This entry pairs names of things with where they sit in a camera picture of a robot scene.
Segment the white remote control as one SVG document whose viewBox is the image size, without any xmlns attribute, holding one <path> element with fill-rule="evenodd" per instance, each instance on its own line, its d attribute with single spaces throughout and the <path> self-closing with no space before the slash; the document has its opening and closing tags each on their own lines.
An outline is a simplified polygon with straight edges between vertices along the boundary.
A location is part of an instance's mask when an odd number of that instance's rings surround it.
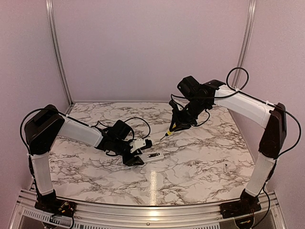
<svg viewBox="0 0 305 229">
<path fill-rule="evenodd" d="M 164 159 L 163 153 L 144 153 L 139 155 L 144 163 L 151 163 Z"/>
</svg>

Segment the yellow handled screwdriver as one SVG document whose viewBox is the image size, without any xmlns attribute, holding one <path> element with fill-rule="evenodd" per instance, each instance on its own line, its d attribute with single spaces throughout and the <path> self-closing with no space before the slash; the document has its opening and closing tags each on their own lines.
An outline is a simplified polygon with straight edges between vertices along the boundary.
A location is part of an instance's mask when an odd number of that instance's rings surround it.
<svg viewBox="0 0 305 229">
<path fill-rule="evenodd" d="M 175 130 L 169 129 L 169 130 L 164 134 L 164 136 L 160 139 L 160 141 L 162 141 L 164 138 L 166 138 L 166 137 L 172 135 L 174 132 L 175 132 Z"/>
</svg>

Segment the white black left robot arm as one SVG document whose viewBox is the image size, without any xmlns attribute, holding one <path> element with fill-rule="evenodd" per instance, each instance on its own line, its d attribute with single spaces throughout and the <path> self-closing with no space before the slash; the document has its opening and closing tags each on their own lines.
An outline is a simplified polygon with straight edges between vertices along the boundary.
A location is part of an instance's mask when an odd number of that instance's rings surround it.
<svg viewBox="0 0 305 229">
<path fill-rule="evenodd" d="M 113 126 L 88 125 L 63 114 L 51 104 L 33 111 L 32 118 L 24 117 L 20 125 L 20 136 L 29 154 L 29 168 L 37 192 L 35 208 L 53 215 L 72 217 L 76 203 L 58 199 L 51 181 L 49 155 L 58 136 L 66 137 L 94 147 L 112 151 L 122 157 L 126 166 L 140 166 L 164 158 L 162 153 L 143 153 L 153 146 L 147 136 L 127 139 L 134 134 L 126 122 L 118 120 Z"/>
</svg>

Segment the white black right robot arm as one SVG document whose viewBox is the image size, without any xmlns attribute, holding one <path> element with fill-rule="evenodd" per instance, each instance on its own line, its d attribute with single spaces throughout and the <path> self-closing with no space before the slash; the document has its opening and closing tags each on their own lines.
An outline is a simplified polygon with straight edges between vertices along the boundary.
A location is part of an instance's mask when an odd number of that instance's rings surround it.
<svg viewBox="0 0 305 229">
<path fill-rule="evenodd" d="M 187 104 L 180 107 L 174 99 L 175 96 L 171 95 L 170 132 L 198 127 L 199 115 L 214 106 L 243 116 L 261 129 L 261 136 L 257 138 L 255 166 L 249 182 L 238 201 L 222 206 L 225 212 L 232 209 L 241 214 L 247 213 L 256 205 L 259 193 L 274 173 L 286 138 L 285 106 L 281 103 L 259 101 L 244 94 L 241 89 L 231 87 L 228 82 L 219 80 L 199 83 L 192 76 L 187 76 L 178 83 L 177 88 L 182 93 L 182 98 L 187 100 Z"/>
</svg>

